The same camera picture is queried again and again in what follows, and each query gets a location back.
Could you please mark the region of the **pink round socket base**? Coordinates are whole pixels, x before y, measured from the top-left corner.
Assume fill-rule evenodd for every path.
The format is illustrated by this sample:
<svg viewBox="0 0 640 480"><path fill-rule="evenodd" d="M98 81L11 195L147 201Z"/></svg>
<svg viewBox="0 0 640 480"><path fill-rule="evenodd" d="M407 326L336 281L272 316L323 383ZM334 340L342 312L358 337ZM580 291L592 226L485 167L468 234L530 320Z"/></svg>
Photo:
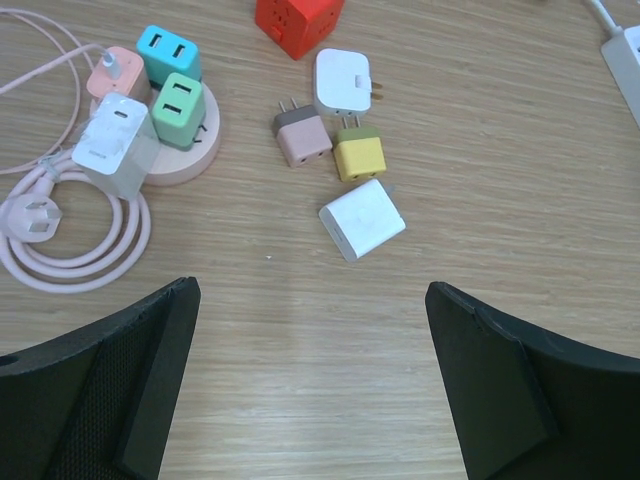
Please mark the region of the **pink round socket base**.
<svg viewBox="0 0 640 480"><path fill-rule="evenodd" d="M203 83L206 115L190 150L179 150L160 139L158 156L143 184L172 186L190 181L212 163L220 143L220 112L212 91Z"/></svg>

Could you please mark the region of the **white square charger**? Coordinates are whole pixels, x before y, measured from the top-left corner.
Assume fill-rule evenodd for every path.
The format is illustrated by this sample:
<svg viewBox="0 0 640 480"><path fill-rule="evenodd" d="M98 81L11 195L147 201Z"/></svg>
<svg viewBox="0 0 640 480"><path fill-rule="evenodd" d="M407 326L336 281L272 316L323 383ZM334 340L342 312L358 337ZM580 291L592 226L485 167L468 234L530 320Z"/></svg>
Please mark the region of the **white square charger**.
<svg viewBox="0 0 640 480"><path fill-rule="evenodd" d="M356 51L320 50L314 63L313 90L314 106L321 115L366 114L374 90L368 57Z"/></svg>

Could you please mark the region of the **green plug adapter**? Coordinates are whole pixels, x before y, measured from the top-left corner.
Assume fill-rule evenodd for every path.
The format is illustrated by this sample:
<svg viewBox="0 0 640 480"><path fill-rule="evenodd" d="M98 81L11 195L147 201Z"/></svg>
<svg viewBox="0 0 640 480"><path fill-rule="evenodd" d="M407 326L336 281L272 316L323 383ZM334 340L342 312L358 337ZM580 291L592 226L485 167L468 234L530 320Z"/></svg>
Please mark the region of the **green plug adapter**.
<svg viewBox="0 0 640 480"><path fill-rule="evenodd" d="M206 115L203 86L184 74L171 73L151 109L158 138L179 150L190 150Z"/></svg>

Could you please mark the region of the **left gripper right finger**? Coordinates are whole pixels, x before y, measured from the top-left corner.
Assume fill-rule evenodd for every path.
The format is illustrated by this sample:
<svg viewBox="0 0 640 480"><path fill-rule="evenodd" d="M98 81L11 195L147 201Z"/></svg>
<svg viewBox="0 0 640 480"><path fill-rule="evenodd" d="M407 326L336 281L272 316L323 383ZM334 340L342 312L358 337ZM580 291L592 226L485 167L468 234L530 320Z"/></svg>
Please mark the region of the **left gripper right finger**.
<svg viewBox="0 0 640 480"><path fill-rule="evenodd" d="M445 282L425 306L468 478L638 478L638 359Z"/></svg>

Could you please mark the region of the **red cube plug adapter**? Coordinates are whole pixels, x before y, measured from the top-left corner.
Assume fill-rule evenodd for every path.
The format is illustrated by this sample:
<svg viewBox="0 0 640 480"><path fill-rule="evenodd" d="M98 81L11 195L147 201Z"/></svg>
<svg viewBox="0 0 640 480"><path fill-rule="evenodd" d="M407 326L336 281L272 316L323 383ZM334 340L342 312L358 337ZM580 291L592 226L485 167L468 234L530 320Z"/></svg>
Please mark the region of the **red cube plug adapter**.
<svg viewBox="0 0 640 480"><path fill-rule="evenodd" d="M293 60L336 28L344 0L257 0L255 23Z"/></svg>

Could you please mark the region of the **white 80W charger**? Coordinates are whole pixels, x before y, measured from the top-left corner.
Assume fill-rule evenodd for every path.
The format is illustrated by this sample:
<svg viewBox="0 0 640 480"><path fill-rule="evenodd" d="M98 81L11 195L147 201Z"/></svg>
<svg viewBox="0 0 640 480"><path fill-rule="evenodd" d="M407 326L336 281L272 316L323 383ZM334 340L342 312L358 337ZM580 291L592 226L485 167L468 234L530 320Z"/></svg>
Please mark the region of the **white 80W charger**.
<svg viewBox="0 0 640 480"><path fill-rule="evenodd" d="M355 262L406 229L387 190L371 179L323 206L319 219L347 262Z"/></svg>

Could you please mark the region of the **small pink plug adapter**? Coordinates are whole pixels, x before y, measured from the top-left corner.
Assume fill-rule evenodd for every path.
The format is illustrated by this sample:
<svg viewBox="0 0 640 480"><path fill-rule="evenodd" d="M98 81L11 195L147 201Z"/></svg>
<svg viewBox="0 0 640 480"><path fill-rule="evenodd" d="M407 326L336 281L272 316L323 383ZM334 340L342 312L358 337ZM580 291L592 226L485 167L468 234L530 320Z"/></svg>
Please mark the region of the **small pink plug adapter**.
<svg viewBox="0 0 640 480"><path fill-rule="evenodd" d="M107 94L115 92L147 103L151 84L142 57L120 46L109 47L107 51L108 57L99 61L86 82L93 100L100 103Z"/></svg>

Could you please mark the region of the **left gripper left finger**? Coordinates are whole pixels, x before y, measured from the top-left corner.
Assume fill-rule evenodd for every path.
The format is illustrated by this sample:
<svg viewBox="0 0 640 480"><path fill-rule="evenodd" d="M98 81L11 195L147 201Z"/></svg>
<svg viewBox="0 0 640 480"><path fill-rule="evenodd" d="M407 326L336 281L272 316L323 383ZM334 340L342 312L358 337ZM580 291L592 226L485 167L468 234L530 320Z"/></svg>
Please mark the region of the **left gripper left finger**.
<svg viewBox="0 0 640 480"><path fill-rule="evenodd" d="M200 305L193 277L1 358L4 479L156 479Z"/></svg>

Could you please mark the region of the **white power strip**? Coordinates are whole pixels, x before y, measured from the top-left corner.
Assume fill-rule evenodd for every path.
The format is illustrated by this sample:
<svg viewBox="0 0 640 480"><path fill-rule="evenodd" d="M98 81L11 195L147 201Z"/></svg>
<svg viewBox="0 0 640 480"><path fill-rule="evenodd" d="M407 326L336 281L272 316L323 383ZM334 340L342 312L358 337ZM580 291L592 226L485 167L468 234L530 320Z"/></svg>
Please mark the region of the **white power strip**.
<svg viewBox="0 0 640 480"><path fill-rule="evenodd" d="M601 46L601 54L636 124L639 124L639 29L623 29Z"/></svg>

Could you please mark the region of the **pink beige charger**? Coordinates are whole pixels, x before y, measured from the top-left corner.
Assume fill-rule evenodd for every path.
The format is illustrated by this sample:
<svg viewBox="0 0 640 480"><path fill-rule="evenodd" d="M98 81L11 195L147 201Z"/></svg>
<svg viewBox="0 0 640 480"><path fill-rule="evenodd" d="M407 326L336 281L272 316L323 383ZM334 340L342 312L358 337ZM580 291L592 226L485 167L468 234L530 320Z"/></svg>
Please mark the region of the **pink beige charger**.
<svg viewBox="0 0 640 480"><path fill-rule="evenodd" d="M280 112L272 121L273 135L291 168L328 156L332 142L314 105L299 107L291 99L292 109L278 102Z"/></svg>

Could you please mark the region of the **teal plug adapter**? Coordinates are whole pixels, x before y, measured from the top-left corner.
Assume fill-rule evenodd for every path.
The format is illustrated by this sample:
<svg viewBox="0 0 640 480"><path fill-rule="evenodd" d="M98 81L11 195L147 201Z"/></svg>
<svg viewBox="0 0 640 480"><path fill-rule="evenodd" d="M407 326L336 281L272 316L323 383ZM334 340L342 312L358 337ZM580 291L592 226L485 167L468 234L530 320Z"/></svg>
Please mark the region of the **teal plug adapter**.
<svg viewBox="0 0 640 480"><path fill-rule="evenodd" d="M162 86L171 73L202 80L199 47L180 35L149 25L139 37L136 48L153 86Z"/></svg>

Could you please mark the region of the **yellow small plug adapter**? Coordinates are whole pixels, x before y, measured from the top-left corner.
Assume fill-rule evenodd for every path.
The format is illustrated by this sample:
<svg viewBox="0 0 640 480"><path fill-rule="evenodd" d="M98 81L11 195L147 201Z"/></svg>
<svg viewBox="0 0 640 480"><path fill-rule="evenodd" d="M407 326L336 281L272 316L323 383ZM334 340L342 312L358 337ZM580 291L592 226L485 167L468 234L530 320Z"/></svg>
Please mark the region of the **yellow small plug adapter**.
<svg viewBox="0 0 640 480"><path fill-rule="evenodd" d="M359 116L343 117L343 128L335 135L333 155L342 182L372 178L387 171L379 130L363 125Z"/></svg>

